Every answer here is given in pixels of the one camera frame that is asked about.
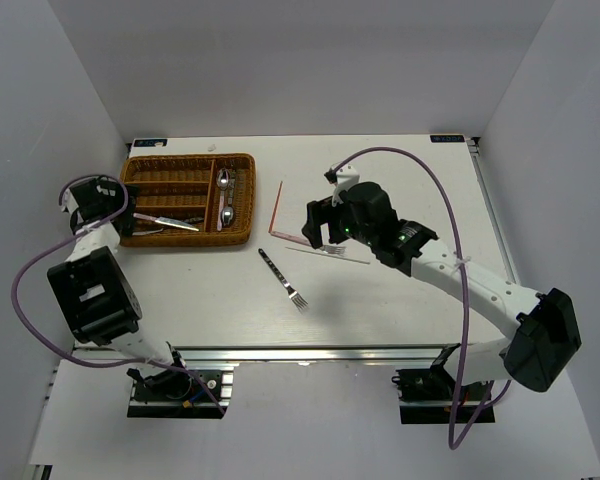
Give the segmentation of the pink handled knife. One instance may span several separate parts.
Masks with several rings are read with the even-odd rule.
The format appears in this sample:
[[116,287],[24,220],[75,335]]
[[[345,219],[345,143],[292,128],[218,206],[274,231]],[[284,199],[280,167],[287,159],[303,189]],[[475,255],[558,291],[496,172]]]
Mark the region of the pink handled knife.
[[137,220],[149,221],[149,222],[159,224],[162,226],[166,226],[166,227],[170,227],[170,228],[177,228],[177,229],[182,229],[182,230],[199,232],[199,229],[197,227],[195,227],[187,222],[177,220],[177,219],[172,219],[172,218],[162,217],[162,216],[156,217],[156,216],[151,216],[151,215],[146,215],[146,214],[141,214],[141,213],[134,213],[133,217]]

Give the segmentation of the pink handled fork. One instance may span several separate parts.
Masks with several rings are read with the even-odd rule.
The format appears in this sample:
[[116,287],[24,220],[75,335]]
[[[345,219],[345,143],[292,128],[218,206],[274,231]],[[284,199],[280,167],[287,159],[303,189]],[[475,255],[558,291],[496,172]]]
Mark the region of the pink handled fork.
[[[307,239],[299,237],[299,236],[295,236],[295,235],[291,235],[291,234],[287,234],[287,233],[283,233],[283,232],[278,232],[275,230],[272,230],[270,232],[270,235],[275,238],[289,241],[289,242],[292,242],[295,244],[312,247],[311,243]],[[344,255],[346,252],[346,247],[339,246],[339,245],[323,245],[321,247],[318,247],[318,250],[321,250],[327,254],[332,254],[332,255]]]

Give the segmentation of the thin white chopstick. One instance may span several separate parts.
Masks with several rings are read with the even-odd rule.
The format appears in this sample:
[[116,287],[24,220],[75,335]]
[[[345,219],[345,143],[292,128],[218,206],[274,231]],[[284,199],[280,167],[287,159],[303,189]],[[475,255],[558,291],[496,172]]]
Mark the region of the thin white chopstick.
[[343,261],[348,261],[348,262],[353,262],[353,263],[358,263],[358,264],[365,264],[365,265],[370,264],[370,262],[368,260],[362,260],[362,259],[357,259],[357,258],[348,256],[346,254],[345,247],[329,246],[328,248],[325,248],[325,249],[309,249],[309,248],[296,248],[296,247],[287,246],[287,249],[292,250],[292,251],[306,253],[306,254],[335,258],[338,260],[343,260]]

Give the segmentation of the orange chopstick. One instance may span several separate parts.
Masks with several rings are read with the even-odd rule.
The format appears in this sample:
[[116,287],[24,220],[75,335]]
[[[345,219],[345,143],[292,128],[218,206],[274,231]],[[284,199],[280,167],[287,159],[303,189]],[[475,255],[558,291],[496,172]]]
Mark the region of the orange chopstick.
[[277,211],[278,211],[278,207],[279,207],[283,183],[284,182],[282,180],[279,182],[279,186],[278,186],[278,190],[277,190],[277,194],[276,194],[276,198],[275,198],[275,202],[274,202],[274,206],[272,209],[272,214],[271,214],[271,218],[270,218],[270,222],[269,222],[269,227],[268,227],[269,234],[273,234],[273,231],[274,231],[275,219],[276,219],[276,215],[277,215]]

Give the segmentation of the black handled spoon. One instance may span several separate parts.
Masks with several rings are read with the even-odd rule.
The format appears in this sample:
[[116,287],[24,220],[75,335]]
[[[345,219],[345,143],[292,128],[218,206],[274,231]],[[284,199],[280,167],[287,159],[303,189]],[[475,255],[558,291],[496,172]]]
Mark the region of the black handled spoon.
[[236,171],[230,170],[229,171],[228,197],[225,201],[225,205],[223,206],[223,208],[220,212],[221,227],[229,227],[234,220],[235,213],[234,213],[234,207],[233,207],[233,200],[234,200],[235,187],[236,187]]

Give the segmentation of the black handled fork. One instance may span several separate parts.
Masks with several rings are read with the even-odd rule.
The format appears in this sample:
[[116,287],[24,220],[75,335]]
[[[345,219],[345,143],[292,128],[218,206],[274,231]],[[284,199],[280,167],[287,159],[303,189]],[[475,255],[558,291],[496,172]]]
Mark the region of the black handled fork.
[[301,296],[301,294],[290,284],[290,282],[285,278],[279,268],[274,264],[274,262],[270,259],[267,253],[259,248],[258,254],[274,274],[276,279],[281,283],[285,291],[287,292],[289,300],[294,304],[294,306],[300,311],[304,312],[309,308],[307,301]]

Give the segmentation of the pink handled spoon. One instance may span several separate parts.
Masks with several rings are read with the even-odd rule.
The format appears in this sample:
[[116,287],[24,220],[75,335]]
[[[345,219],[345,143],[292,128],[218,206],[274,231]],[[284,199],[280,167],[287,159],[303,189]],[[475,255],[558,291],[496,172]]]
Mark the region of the pink handled spoon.
[[225,205],[225,201],[228,197],[229,171],[230,171],[229,169],[221,168],[219,170],[217,178],[216,178],[216,185],[217,185],[218,189],[220,190],[219,205],[218,205],[218,218],[217,218],[217,224],[216,224],[216,230],[218,232],[220,232],[224,228],[224,227],[221,227],[220,212],[221,212],[223,206]]

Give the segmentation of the black handled knife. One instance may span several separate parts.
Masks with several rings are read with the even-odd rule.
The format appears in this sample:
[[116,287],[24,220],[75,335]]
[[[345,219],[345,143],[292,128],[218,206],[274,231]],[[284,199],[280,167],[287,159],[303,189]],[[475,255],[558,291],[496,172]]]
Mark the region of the black handled knife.
[[[197,227],[200,232],[202,224],[204,222],[204,218],[203,217],[190,217],[190,218],[186,218],[181,221],[187,222],[187,223]],[[182,229],[177,229],[177,228],[170,228],[170,227],[162,226],[162,225],[155,224],[155,223],[152,223],[149,221],[135,219],[134,231],[131,236],[147,236],[147,235],[154,235],[154,234],[159,234],[159,233],[198,233],[198,232],[182,230]]]

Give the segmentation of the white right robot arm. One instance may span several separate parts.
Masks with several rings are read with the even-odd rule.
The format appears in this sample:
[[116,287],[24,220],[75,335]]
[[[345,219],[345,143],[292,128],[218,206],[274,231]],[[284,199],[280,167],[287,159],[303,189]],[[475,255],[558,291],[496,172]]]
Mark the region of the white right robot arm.
[[497,379],[545,392],[581,346],[569,295],[557,288],[537,292],[460,263],[433,230],[399,218],[374,182],[352,186],[339,203],[309,202],[302,233],[313,248],[323,244],[323,226],[330,242],[354,239],[366,245],[381,264],[466,301],[501,332],[501,339],[470,345],[465,353],[457,346],[443,349],[431,374],[432,388],[443,398],[457,397],[468,384]]

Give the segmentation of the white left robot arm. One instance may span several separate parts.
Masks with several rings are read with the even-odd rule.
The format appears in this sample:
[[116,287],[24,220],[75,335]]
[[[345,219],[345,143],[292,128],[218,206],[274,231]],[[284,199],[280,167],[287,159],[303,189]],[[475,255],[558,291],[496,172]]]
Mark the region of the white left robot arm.
[[87,175],[64,187],[60,206],[70,214],[77,240],[68,258],[48,270],[47,278],[77,342],[139,359],[140,374],[158,374],[160,391],[179,399],[190,390],[191,374],[168,341],[140,324],[140,303],[115,258],[121,241],[134,231],[137,192],[104,175]]

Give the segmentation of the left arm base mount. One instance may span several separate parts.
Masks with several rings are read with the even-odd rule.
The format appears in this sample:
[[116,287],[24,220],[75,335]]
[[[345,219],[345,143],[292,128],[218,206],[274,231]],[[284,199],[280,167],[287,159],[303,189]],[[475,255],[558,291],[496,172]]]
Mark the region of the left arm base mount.
[[173,370],[142,375],[139,368],[129,368],[126,374],[132,379],[128,418],[220,420],[228,408],[225,371],[202,370],[197,378]]

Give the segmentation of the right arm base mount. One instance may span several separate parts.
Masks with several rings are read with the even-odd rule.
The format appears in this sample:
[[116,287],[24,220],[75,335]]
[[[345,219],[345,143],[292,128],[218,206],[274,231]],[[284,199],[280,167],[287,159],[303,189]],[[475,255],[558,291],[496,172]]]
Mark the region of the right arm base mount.
[[[396,369],[391,381],[397,389],[402,425],[443,425],[451,417],[454,380],[431,370],[433,359],[422,359],[424,364]],[[461,387],[457,424],[466,424],[487,391],[486,382]],[[492,406],[485,407],[476,419],[478,424],[495,423]]]

